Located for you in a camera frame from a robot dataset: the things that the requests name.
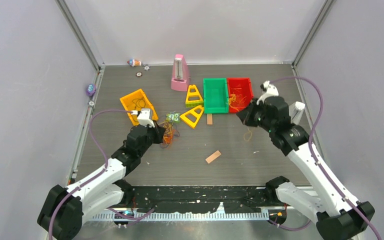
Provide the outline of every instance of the yellow plastic toy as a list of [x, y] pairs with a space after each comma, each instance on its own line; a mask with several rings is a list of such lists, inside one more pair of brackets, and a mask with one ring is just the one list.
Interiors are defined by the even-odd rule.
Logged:
[[[198, 122], [200, 121], [200, 118], [201, 116], [203, 115], [204, 113], [204, 107], [202, 105], [198, 105], [194, 108], [192, 108], [191, 110], [183, 113], [182, 115], [180, 115], [180, 119], [185, 123], [187, 124], [189, 127], [195, 129], [195, 127], [197, 126]], [[195, 121], [191, 121], [188, 116], [189, 115], [192, 115], [196, 118]]]
[[[147, 95], [142, 90], [142, 88], [132, 93], [129, 93], [126, 96], [123, 96], [122, 98], [120, 98], [120, 102], [123, 105], [124, 109], [127, 111], [140, 111], [141, 109], [151, 109], [152, 120], [158, 121], [157, 112], [155, 111], [154, 106], [148, 100]], [[127, 115], [133, 126], [139, 125], [138, 116], [132, 115], [130, 113], [127, 113]]]
[[198, 88], [195, 84], [189, 85], [187, 87], [187, 94], [186, 94], [186, 101], [185, 105], [187, 108], [193, 108], [198, 105], [203, 105], [204, 99], [200, 94], [200, 91], [198, 91]]

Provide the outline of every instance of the yellow triangular block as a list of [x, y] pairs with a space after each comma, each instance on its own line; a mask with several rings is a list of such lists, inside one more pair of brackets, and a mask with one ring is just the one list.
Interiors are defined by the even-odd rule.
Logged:
[[[180, 115], [180, 119], [185, 123], [187, 124], [189, 127], [191, 128], [195, 128], [198, 124], [198, 122], [200, 121], [200, 118], [202, 117], [204, 113], [204, 107], [202, 105], [198, 105], [194, 108], [192, 108], [191, 110], [183, 113], [182, 115]], [[196, 118], [195, 121], [191, 121], [188, 116], [189, 115], [192, 115]]]
[[201, 104], [204, 104], [204, 99], [201, 96], [200, 91], [198, 91], [197, 86], [195, 84], [189, 85], [187, 87], [187, 94], [186, 94], [186, 101], [185, 101], [186, 107], [191, 108]]

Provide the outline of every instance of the wooden block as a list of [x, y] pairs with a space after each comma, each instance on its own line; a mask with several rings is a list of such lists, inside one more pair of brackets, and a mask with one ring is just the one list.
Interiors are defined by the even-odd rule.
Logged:
[[213, 125], [213, 115], [211, 113], [206, 115], [206, 124]]
[[216, 158], [220, 157], [220, 155], [222, 155], [222, 153], [217, 150], [215, 153], [211, 154], [209, 157], [207, 157], [205, 159], [205, 161], [210, 164], [212, 161], [216, 160]]

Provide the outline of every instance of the robotic arm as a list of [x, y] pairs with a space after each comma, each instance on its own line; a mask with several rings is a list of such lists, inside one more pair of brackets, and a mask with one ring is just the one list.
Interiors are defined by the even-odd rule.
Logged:
[[139, 125], [133, 126], [126, 140], [107, 164], [67, 187], [54, 186], [48, 193], [37, 223], [48, 230], [52, 214], [61, 200], [88, 180], [62, 205], [53, 223], [52, 235], [59, 240], [70, 240], [77, 235], [82, 225], [104, 209], [116, 204], [129, 204], [133, 199], [133, 187], [124, 181], [126, 175], [140, 163], [141, 157], [152, 144], [163, 142], [165, 129], [152, 120], [152, 110], [143, 108], [134, 111]]
[[[236, 115], [244, 125], [266, 130], [273, 145], [301, 170], [318, 197], [308, 195], [283, 176], [266, 183], [267, 195], [272, 200], [286, 203], [304, 214], [316, 224], [318, 232], [325, 240], [347, 240], [364, 231], [367, 224], [347, 201], [354, 204], [369, 220], [375, 213], [373, 206], [368, 201], [359, 202], [344, 187], [312, 144], [318, 159], [315, 162], [310, 152], [309, 135], [301, 126], [296, 125], [296, 121], [292, 121], [292, 108], [278, 96], [276, 87], [265, 82], [261, 89], [262, 96], [254, 99]], [[333, 180], [346, 197], [341, 197], [328, 178]]]

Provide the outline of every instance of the orange-yellow plastic bin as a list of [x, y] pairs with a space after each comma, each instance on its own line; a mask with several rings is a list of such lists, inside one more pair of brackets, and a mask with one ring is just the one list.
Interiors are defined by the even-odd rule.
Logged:
[[[120, 98], [120, 102], [123, 105], [124, 109], [127, 111], [140, 111], [141, 109], [152, 109], [152, 120], [158, 121], [157, 112], [155, 111], [154, 106], [148, 100], [147, 95], [142, 90], [142, 88]], [[133, 126], [139, 125], [138, 117], [136, 115], [132, 115], [130, 113], [127, 113], [127, 115]]]

